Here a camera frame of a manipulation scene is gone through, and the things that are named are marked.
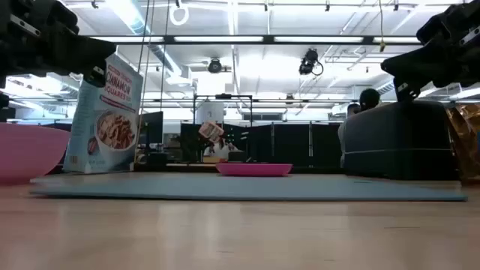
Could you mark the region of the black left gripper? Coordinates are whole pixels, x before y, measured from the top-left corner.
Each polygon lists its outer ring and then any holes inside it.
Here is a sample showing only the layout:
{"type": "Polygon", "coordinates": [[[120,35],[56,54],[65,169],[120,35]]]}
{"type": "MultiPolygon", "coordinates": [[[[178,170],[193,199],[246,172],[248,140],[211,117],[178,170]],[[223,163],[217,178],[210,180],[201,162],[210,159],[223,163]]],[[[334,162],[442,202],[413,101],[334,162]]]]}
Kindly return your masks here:
{"type": "Polygon", "coordinates": [[[98,81],[95,68],[106,68],[116,45],[79,36],[77,23],[58,0],[0,0],[0,87],[24,74],[74,73],[98,81]]]}

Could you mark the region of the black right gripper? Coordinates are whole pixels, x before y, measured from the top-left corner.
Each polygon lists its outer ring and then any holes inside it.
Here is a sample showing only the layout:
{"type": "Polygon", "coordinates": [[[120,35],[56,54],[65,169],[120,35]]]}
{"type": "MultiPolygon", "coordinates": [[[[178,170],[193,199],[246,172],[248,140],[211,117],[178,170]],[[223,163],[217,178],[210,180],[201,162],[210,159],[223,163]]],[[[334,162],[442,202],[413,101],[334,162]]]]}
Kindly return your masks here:
{"type": "Polygon", "coordinates": [[[417,32],[422,48],[386,59],[398,101],[416,99],[428,83],[437,88],[480,83],[480,0],[450,5],[417,32]]]}

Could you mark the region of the cinnamon squares cereal box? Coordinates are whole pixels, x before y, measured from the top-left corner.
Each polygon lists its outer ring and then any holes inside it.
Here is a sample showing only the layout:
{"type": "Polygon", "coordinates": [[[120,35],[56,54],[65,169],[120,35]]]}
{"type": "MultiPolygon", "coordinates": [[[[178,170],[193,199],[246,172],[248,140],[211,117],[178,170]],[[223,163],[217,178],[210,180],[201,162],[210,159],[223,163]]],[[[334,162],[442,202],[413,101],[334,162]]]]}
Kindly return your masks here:
{"type": "Polygon", "coordinates": [[[105,77],[104,87],[80,84],[65,171],[129,171],[134,162],[143,77],[116,54],[106,59],[105,77]]]}

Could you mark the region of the light pink bowl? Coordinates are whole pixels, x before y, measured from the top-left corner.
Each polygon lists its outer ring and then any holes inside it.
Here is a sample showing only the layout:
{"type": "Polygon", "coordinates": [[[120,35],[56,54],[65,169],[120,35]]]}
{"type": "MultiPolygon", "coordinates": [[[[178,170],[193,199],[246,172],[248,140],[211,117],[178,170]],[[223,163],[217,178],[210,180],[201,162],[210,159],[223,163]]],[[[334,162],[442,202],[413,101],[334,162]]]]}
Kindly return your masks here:
{"type": "Polygon", "coordinates": [[[0,186],[45,176],[62,159],[69,139],[65,130],[0,123],[0,186]]]}

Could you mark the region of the magenta plate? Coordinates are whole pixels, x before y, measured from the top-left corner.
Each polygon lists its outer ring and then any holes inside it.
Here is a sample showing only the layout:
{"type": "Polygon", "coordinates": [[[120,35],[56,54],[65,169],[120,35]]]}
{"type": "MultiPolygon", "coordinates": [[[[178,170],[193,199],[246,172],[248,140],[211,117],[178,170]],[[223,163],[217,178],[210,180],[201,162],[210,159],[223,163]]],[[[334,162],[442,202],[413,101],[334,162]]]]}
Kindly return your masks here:
{"type": "Polygon", "coordinates": [[[293,165],[290,163],[217,163],[222,176],[274,177],[287,176],[293,165]]]}

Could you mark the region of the black toaster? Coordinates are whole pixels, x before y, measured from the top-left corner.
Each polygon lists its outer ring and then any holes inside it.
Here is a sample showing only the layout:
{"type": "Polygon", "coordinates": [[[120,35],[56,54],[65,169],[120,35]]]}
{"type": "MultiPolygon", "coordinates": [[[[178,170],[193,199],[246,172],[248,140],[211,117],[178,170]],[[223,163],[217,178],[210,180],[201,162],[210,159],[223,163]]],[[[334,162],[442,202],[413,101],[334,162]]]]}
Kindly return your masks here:
{"type": "Polygon", "coordinates": [[[394,180],[456,181],[449,118],[433,101],[397,102],[344,122],[343,169],[394,180]]]}

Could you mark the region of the amber drinking glass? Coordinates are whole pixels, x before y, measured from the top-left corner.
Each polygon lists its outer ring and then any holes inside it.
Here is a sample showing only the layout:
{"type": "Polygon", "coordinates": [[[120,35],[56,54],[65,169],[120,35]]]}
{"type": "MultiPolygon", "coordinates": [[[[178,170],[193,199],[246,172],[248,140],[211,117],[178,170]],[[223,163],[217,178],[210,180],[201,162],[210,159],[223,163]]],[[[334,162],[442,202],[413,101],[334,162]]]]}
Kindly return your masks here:
{"type": "Polygon", "coordinates": [[[455,105],[445,111],[460,182],[480,187],[480,103],[455,105]]]}

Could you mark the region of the black monitor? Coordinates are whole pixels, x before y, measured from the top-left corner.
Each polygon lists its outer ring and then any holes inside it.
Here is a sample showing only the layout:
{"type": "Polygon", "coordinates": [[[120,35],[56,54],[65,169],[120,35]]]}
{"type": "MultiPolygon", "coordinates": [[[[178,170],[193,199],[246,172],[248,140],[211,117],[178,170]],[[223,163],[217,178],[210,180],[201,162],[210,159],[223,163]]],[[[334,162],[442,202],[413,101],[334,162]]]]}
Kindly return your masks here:
{"type": "Polygon", "coordinates": [[[162,143],[164,114],[162,111],[142,114],[140,144],[162,143]]]}

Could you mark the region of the pink white background box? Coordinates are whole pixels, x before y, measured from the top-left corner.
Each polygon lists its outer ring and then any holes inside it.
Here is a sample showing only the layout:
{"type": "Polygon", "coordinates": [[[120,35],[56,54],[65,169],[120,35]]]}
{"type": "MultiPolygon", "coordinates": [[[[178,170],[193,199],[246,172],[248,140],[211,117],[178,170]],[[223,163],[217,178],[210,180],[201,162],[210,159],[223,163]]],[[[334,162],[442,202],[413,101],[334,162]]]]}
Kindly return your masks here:
{"type": "Polygon", "coordinates": [[[199,128],[199,134],[212,143],[217,143],[221,136],[224,134],[224,130],[216,123],[211,121],[203,122],[199,128]]]}

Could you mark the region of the blue placemat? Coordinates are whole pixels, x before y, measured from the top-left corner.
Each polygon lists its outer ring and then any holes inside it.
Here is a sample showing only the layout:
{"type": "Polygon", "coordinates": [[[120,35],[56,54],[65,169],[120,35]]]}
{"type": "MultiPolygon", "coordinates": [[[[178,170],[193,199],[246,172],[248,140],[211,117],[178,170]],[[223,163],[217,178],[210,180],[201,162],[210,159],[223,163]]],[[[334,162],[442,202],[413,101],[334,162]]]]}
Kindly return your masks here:
{"type": "Polygon", "coordinates": [[[31,193],[45,197],[211,201],[465,202],[468,199],[459,190],[345,175],[126,175],[111,180],[41,180],[31,193]]]}

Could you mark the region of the black metal stand frame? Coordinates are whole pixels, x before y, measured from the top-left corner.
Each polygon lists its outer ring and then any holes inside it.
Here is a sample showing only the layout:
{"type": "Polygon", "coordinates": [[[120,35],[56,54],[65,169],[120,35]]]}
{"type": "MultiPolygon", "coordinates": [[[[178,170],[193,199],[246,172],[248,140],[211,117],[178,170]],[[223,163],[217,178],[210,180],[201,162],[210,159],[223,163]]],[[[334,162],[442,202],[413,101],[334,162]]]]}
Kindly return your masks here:
{"type": "Polygon", "coordinates": [[[227,107],[229,104],[235,104],[236,109],[239,108],[239,104],[244,104],[248,106],[250,110],[250,116],[253,115],[253,104],[254,99],[252,95],[244,95],[244,94],[194,94],[193,101],[192,101],[192,113],[193,113],[193,124],[196,123],[196,107],[206,101],[212,102],[220,102],[224,105],[224,120],[221,123],[216,124],[223,124],[225,122],[225,116],[227,115],[227,107]]]}

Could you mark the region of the black overhead frame beam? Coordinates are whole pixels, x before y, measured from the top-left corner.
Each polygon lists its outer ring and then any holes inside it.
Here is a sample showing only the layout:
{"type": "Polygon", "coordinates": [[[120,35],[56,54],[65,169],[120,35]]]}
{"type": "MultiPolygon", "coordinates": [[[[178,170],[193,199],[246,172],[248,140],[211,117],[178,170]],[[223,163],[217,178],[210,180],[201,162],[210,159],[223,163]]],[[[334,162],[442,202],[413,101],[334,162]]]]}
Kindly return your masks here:
{"type": "Polygon", "coordinates": [[[380,45],[384,41],[387,45],[414,46],[420,42],[414,36],[354,36],[354,35],[152,35],[141,37],[138,35],[92,35],[91,38],[113,42],[118,45],[140,44],[303,44],[303,45],[380,45]]]}

